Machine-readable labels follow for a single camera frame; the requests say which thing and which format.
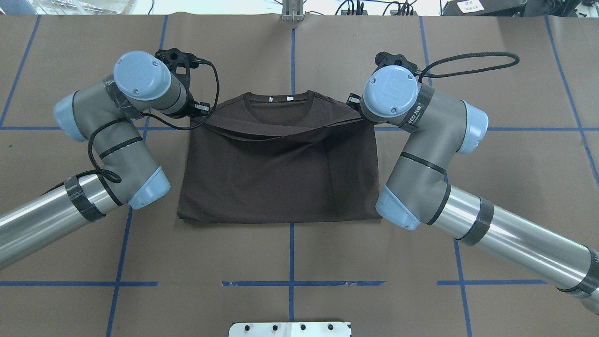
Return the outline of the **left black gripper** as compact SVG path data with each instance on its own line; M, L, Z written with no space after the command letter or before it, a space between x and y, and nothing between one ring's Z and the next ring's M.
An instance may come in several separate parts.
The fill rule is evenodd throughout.
M207 117L211 112L211 104L197 102L190 92L186 92L186 100L183 107L178 111L178 118L183 117Z

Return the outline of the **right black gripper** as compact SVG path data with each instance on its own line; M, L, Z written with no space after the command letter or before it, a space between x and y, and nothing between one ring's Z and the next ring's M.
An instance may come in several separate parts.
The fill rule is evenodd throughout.
M361 102L362 102L362 97L354 94L354 93L350 93L346 104L353 110L361 113Z

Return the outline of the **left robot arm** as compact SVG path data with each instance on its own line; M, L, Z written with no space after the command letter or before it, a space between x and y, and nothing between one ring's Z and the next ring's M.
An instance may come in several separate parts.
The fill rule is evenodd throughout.
M111 211L134 210L162 198L171 185L134 122L144 117L200 117L215 104L197 102L190 93L190 70L206 59L179 49L154 55L131 51L120 56L99 83L77 90L54 106L58 127L87 143L92 170L73 175L35 200L1 217L1 268L30 256Z

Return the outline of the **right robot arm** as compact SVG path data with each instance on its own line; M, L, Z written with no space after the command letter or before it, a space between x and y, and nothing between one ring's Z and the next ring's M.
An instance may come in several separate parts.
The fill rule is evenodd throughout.
M485 137L486 113L464 100L419 83L398 65L379 66L365 83L359 110L375 124L410 134L376 210L409 230L420 224L447 233L528 270L598 313L598 252L513 214L446 181L456 154Z

